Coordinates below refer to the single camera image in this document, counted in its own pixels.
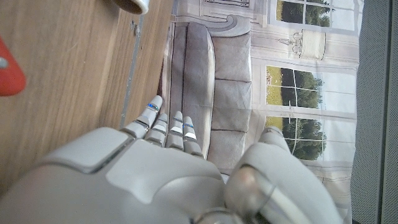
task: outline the window frame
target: window frame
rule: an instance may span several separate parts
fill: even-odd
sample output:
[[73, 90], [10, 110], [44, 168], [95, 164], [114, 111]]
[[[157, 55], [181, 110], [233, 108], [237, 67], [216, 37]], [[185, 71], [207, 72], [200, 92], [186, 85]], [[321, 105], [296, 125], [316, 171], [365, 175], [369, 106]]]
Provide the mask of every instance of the window frame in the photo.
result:
[[[327, 143], [328, 142], [338, 142], [338, 143], [343, 143], [343, 144], [355, 144], [355, 142], [351, 142], [351, 141], [334, 141], [334, 140], [328, 140], [327, 139], [327, 135], [326, 135], [326, 139], [324, 139], [324, 134], [325, 134], [325, 122], [328, 120], [327, 118], [321, 118], [321, 117], [319, 117], [319, 118], [317, 118], [317, 119], [315, 119], [315, 118], [294, 118], [295, 119], [295, 137], [294, 138], [284, 138], [285, 140], [289, 140], [289, 141], [294, 141], [294, 146], [293, 146], [293, 149], [291, 149], [291, 154], [292, 155], [294, 155], [294, 152], [295, 152], [295, 148], [296, 148], [296, 145], [297, 145], [297, 143], [299, 142], [299, 141], [315, 141], [315, 142], [321, 142], [322, 143], [322, 152], [320, 153], [320, 155], [319, 155], [319, 157], [317, 158], [317, 159], [315, 159], [314, 161], [324, 161], [325, 160], [325, 158], [324, 158], [324, 153], [325, 153], [325, 147], [324, 147], [324, 143], [326, 143], [326, 145], [327, 145]], [[300, 139], [300, 138], [298, 138], [298, 136], [297, 136], [297, 130], [298, 130], [298, 120], [299, 119], [309, 119], [309, 120], [315, 120], [315, 121], [318, 121], [318, 122], [321, 122], [322, 123], [322, 130], [320, 130], [323, 134], [322, 134], [322, 139]]]
[[306, 88], [300, 88], [297, 87], [296, 84], [296, 75], [295, 75], [295, 71], [298, 72], [310, 72], [310, 73], [322, 73], [322, 71], [311, 71], [311, 69], [302, 69], [302, 68], [292, 68], [291, 65], [273, 65], [273, 63], [267, 63], [265, 65], [265, 69], [267, 69], [268, 67], [275, 67], [275, 68], [284, 68], [284, 69], [290, 69], [293, 71], [293, 81], [294, 81], [294, 86], [279, 86], [279, 85], [273, 85], [273, 84], [268, 84], [266, 83], [266, 88], [270, 87], [280, 87], [280, 88], [291, 88], [294, 89], [294, 93], [295, 93], [295, 105], [291, 105], [290, 100], [289, 100], [289, 105], [273, 105], [273, 104], [269, 104], [267, 102], [267, 96], [265, 97], [265, 103], [266, 105], [271, 108], [271, 107], [275, 107], [275, 108], [280, 108], [281, 111], [288, 111], [289, 113], [305, 113], [305, 114], [314, 114], [314, 115], [325, 115], [325, 116], [336, 116], [336, 117], [340, 117], [340, 118], [348, 118], [350, 116], [348, 116], [348, 114], [355, 114], [355, 112], [344, 112], [344, 111], [334, 111], [334, 110], [328, 110], [326, 108], [307, 108], [307, 107], [303, 107], [303, 106], [299, 106], [298, 105], [298, 97], [297, 97], [297, 90], [304, 90], [304, 91], [316, 91], [319, 92], [321, 94], [321, 96], [325, 96], [325, 93], [339, 93], [339, 94], [344, 94], [344, 95], [353, 95], [356, 96], [355, 93], [343, 93], [343, 92], [336, 92], [336, 91], [325, 91], [323, 88], [321, 90], [310, 90], [310, 89], [306, 89]]
[[[333, 0], [331, 1], [331, 4], [329, 6], [322, 5], [319, 3], [315, 2], [307, 2], [307, 0], [280, 0], [280, 1], [285, 1], [285, 2], [292, 2], [292, 3], [298, 3], [298, 4], [303, 4], [303, 23], [293, 23], [293, 22], [284, 22], [284, 21], [277, 21], [276, 20], [276, 5], [278, 0], [269, 0], [269, 24], [274, 25], [274, 26], [282, 26], [286, 28], [292, 28], [292, 29], [306, 29], [306, 30], [314, 30], [317, 32], [324, 32], [324, 33], [333, 33], [333, 34], [343, 34], [343, 35], [353, 35], [353, 36], [358, 36], [360, 32], [360, 27], [358, 25], [358, 18], [359, 15], [362, 15], [362, 12], [359, 11], [359, 3], [358, 0], [351, 0], [354, 2], [354, 9], [346, 9], [343, 7], [335, 7], [333, 6]], [[332, 27], [321, 27], [317, 25], [310, 25], [310, 24], [305, 24], [305, 10], [307, 5], [312, 5], [312, 6], [321, 6], [321, 7], [329, 7], [331, 10], [332, 9], [342, 9], [342, 10], [347, 10], [347, 11], [353, 11], [354, 12], [354, 30], [345, 30], [345, 29], [339, 29], [339, 28], [332, 28]]]

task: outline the robot finger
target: robot finger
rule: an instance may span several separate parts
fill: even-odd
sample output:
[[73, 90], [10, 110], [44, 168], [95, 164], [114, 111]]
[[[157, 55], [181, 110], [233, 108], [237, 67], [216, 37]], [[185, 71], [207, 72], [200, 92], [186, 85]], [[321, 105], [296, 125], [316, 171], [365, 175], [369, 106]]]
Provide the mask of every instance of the robot finger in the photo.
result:
[[167, 115], [165, 113], [162, 113], [157, 118], [154, 127], [145, 136], [145, 140], [160, 147], [164, 147], [166, 134], [167, 134]]
[[276, 146], [279, 146], [281, 149], [284, 149], [285, 151], [290, 153], [290, 149], [287, 146], [284, 135], [283, 135], [282, 131], [279, 130], [279, 128], [277, 128], [277, 127], [274, 127], [274, 126], [266, 127], [263, 130], [263, 132], [261, 133], [259, 142], [274, 144]]
[[173, 120], [170, 121], [170, 130], [165, 146], [184, 151], [182, 134], [182, 113], [177, 111]]
[[191, 154], [193, 156], [201, 157], [203, 154], [201, 152], [200, 146], [197, 143], [197, 137], [195, 135], [195, 130], [193, 129], [192, 119], [188, 116], [183, 119], [183, 141], [184, 141], [184, 150], [186, 153]]
[[149, 128], [152, 127], [162, 103], [162, 97], [155, 96], [145, 107], [142, 114], [135, 121], [122, 128], [122, 131], [131, 134], [136, 139], [142, 139]]

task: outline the window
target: window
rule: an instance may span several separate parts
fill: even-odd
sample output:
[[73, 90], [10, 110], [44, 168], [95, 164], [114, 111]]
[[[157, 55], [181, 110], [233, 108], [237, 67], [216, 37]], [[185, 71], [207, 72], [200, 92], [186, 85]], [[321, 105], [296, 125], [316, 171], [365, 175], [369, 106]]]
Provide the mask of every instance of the window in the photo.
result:
[[266, 126], [282, 130], [292, 154], [305, 160], [352, 161], [355, 123], [319, 119], [267, 117]]
[[273, 0], [270, 22], [288, 23], [297, 29], [358, 34], [362, 7], [361, 0]]
[[355, 113], [355, 77], [267, 66], [268, 105]]

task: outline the red object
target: red object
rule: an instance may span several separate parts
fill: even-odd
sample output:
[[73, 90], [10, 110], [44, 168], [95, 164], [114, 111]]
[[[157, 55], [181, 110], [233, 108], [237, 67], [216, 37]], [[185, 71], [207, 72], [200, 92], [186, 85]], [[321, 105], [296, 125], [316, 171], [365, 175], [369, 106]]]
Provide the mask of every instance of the red object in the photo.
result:
[[0, 68], [0, 96], [15, 95], [25, 88], [25, 75], [1, 38], [0, 57], [8, 63], [6, 68]]

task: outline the white mug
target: white mug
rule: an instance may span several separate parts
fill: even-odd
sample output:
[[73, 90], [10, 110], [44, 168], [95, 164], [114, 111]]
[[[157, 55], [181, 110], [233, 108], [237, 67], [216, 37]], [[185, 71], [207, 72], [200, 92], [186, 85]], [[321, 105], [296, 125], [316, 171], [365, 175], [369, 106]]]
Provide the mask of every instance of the white mug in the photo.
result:
[[113, 0], [121, 9], [134, 14], [148, 12], [149, 0]]

